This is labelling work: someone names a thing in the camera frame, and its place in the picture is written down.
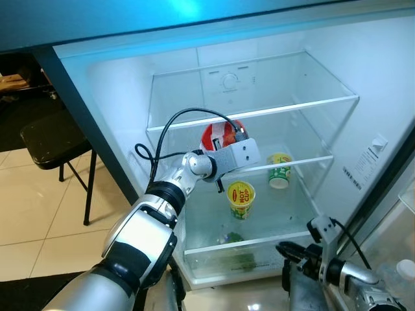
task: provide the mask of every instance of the black stool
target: black stool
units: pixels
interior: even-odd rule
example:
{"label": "black stool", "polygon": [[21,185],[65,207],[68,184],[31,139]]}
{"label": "black stool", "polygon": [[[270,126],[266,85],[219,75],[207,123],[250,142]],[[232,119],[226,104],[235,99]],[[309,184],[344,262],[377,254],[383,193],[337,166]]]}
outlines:
{"label": "black stool", "polygon": [[[86,190],[84,225],[89,225],[89,212],[97,153],[81,132],[67,110],[62,110],[35,121],[20,131],[20,136],[35,164],[43,170],[59,167],[59,181],[64,181],[64,165],[68,164],[83,188]],[[70,160],[92,150],[88,186],[85,185]]]}

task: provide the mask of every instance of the beige floor tile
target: beige floor tile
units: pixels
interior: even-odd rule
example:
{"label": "beige floor tile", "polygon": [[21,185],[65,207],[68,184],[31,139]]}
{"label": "beige floor tile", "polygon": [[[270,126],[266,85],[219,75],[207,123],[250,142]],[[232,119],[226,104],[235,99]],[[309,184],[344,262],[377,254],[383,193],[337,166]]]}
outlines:
{"label": "beige floor tile", "polygon": [[91,156],[91,150],[81,155],[81,157],[87,157],[87,156]]}
{"label": "beige floor tile", "polygon": [[289,298],[281,278],[273,277],[193,290],[186,293],[184,305],[186,311],[286,311]]}
{"label": "beige floor tile", "polygon": [[32,157],[26,148],[10,151],[7,158],[1,163],[0,169],[10,167],[21,167],[23,165],[34,164]]}
{"label": "beige floor tile", "polygon": [[[82,156],[77,172],[88,184],[90,157]],[[48,238],[73,235],[102,229],[110,229],[122,215],[130,210],[130,204],[102,162],[97,163],[92,192],[90,225],[84,226],[86,191],[73,178],[52,223]]]}
{"label": "beige floor tile", "polygon": [[10,151],[0,152],[0,167],[1,167],[1,164],[6,159],[6,157],[8,156],[9,153],[10,153]]}
{"label": "beige floor tile", "polygon": [[0,245],[46,237],[72,172],[66,170],[65,176],[61,183],[57,168],[36,165],[0,170]]}
{"label": "beige floor tile", "polygon": [[30,276],[43,241],[0,246],[0,281]]}
{"label": "beige floor tile", "polygon": [[31,277],[84,271],[102,260],[109,230],[45,240]]}

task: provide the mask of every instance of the shelf edge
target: shelf edge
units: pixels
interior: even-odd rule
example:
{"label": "shelf edge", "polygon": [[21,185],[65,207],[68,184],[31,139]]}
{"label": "shelf edge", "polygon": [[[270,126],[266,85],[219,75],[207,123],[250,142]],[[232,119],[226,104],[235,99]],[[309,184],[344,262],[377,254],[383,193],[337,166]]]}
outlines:
{"label": "shelf edge", "polygon": [[314,209],[314,213],[315,213],[316,215],[322,215],[322,214],[323,214],[323,212],[321,212],[321,211],[320,211],[320,209],[317,207],[317,204],[316,204],[316,202],[314,201],[313,196],[311,195],[311,193],[310,193],[309,189],[308,189],[308,188],[307,188],[307,186],[305,185],[304,180],[303,180],[302,178],[298,178],[298,181],[300,182],[300,186],[301,186],[301,188],[302,188],[302,190],[303,190],[303,192],[304,192],[305,196],[309,199],[309,202],[310,202],[311,206],[312,206],[312,207],[313,207],[313,209]]}
{"label": "shelf edge", "polygon": [[282,274],[282,268],[271,269],[271,270],[259,270],[259,271],[250,271],[238,274],[224,274],[216,275],[213,277],[191,277],[192,280],[192,290],[197,290],[201,288],[219,286],[228,283],[237,283],[244,281],[251,281],[256,279],[264,279],[267,277],[275,277]]}
{"label": "shelf edge", "polygon": [[233,172],[227,173],[224,179],[226,179],[228,176],[235,177],[236,175],[239,175],[239,174],[243,174],[247,172],[255,172],[257,170],[269,170],[271,168],[276,168],[276,167],[291,167],[291,166],[303,165],[303,164],[320,162],[320,161],[325,161],[325,160],[331,160],[333,158],[334,158],[333,155],[326,155],[324,157],[313,157],[310,159],[297,160],[297,161],[291,161],[291,162],[286,162],[286,163],[262,165],[260,167],[240,168],[238,170],[234,170]]}
{"label": "shelf edge", "polygon": [[204,248],[194,248],[194,249],[187,249],[184,251],[184,255],[192,255],[192,254],[199,254],[204,253],[207,251],[217,251],[220,249],[228,249],[228,248],[237,248],[241,246],[247,246],[247,245],[258,245],[258,244],[264,244],[279,240],[286,240],[290,238],[298,238],[301,236],[307,236],[310,235],[310,232],[308,231],[301,231],[297,233],[287,233],[286,235],[276,235],[276,236],[270,236],[268,238],[256,238],[253,240],[247,240],[242,242],[235,242],[235,243],[229,243],[229,244],[222,244],[222,245],[215,245],[215,246],[206,246]]}
{"label": "shelf edge", "polygon": [[[261,110],[255,110],[250,112],[243,112],[243,113],[236,113],[233,115],[227,115],[228,118],[234,120],[234,119],[247,119],[252,117],[260,117],[262,115],[271,115],[275,113],[281,113],[281,112],[287,112],[287,111],[294,111],[294,110],[301,110],[304,108],[310,108],[315,106],[322,106],[326,104],[331,104],[334,102],[345,102],[349,100],[356,100],[358,99],[358,95],[350,95],[345,97],[339,97],[339,98],[332,98],[332,99],[325,99],[325,100],[317,100],[316,102],[306,102],[303,104],[294,104],[284,107],[275,107],[275,108],[269,108],[269,109],[261,109]],[[169,127],[169,130],[177,130],[180,128],[189,128],[193,126],[200,126],[200,125],[208,125],[211,123],[217,123],[223,121],[220,117],[214,117],[214,118],[208,118],[208,119],[201,119],[201,120],[195,120],[195,121],[187,121],[187,122],[181,122],[172,124]],[[161,132],[164,129],[164,126],[153,126],[150,128],[147,128],[148,133],[152,132]]]}

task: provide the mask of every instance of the robotic arm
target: robotic arm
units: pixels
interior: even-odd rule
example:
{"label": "robotic arm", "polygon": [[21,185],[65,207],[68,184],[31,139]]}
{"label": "robotic arm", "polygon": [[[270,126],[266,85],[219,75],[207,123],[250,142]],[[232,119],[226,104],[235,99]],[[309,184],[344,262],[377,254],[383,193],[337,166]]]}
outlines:
{"label": "robotic arm", "polygon": [[103,260],[73,279],[44,310],[132,310],[138,291],[156,284],[166,269],[177,243],[174,226],[196,182],[218,181],[223,174],[259,158],[253,139],[204,154],[186,153],[115,224]]}
{"label": "robotic arm", "polygon": [[322,246],[311,244],[304,248],[293,242],[280,242],[276,246],[286,259],[296,264],[299,272],[323,286],[337,286],[354,300],[357,311],[406,310],[387,292],[385,283],[372,270],[336,257],[338,231],[330,217],[313,218],[307,228],[314,241]]}

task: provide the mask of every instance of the label sticker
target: label sticker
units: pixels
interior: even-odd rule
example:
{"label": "label sticker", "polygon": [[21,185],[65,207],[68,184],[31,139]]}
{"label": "label sticker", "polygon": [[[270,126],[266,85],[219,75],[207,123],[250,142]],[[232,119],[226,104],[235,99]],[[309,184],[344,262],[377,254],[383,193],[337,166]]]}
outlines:
{"label": "label sticker", "polygon": [[367,184],[376,166],[379,162],[379,151],[369,145],[361,154],[355,167],[352,170],[343,167],[343,172],[349,177],[350,181],[358,188],[362,188]]}

